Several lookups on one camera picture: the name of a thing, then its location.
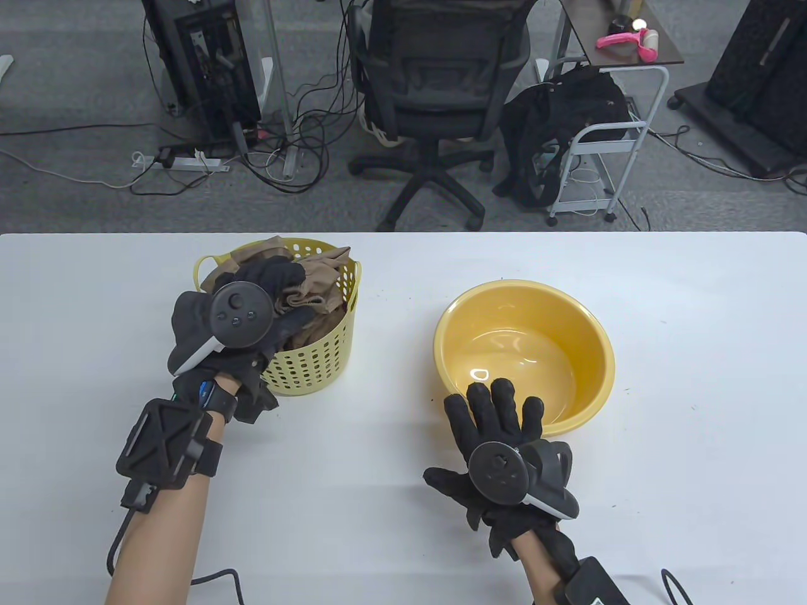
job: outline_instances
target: black office chair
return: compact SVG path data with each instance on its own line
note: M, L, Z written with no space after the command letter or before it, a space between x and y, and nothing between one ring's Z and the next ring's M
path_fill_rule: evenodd
M409 173L377 231L395 223L426 182L454 195L471 212L469 231L482 228L485 208L446 170L473 161L493 170L493 151L440 156L442 139L487 140L502 106L529 59L526 18L535 0L374 0L370 39L358 6L348 13L353 83L365 95L367 115L389 140L417 142L418 157L360 156L348 163L354 176L382 168Z

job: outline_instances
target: black backpack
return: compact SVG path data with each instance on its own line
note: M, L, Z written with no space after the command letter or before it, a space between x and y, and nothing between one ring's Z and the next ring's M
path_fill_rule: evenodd
M560 192L562 159L587 126L629 122L625 95L608 73L578 65L521 92L502 110L499 123L510 174L493 193L527 208L552 205ZM594 131L583 142L619 140L625 130Z

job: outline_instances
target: plastic bowl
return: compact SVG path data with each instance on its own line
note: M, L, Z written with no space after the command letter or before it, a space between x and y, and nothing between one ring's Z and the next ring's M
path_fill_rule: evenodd
M616 366L608 335L586 307L522 280L482 284L452 302L437 325L434 360L450 393L509 378L519 417L527 397L540 397L545 436L592 419L611 394Z

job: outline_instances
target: chair backrest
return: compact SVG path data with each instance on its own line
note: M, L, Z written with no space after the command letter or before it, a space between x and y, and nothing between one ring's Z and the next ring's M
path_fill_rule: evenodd
M511 65L534 2L374 0L365 70L387 134L397 136L392 112L498 115L525 62Z

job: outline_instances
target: computer tower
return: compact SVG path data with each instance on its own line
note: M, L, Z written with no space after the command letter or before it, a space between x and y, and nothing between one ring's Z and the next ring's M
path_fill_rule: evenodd
M747 120L790 152L807 156L807 23L767 79Z
M262 3L142 1L177 113L201 123L211 141L229 139L236 121L260 122L271 77Z
M751 0L706 94L743 117L805 23L807 0Z

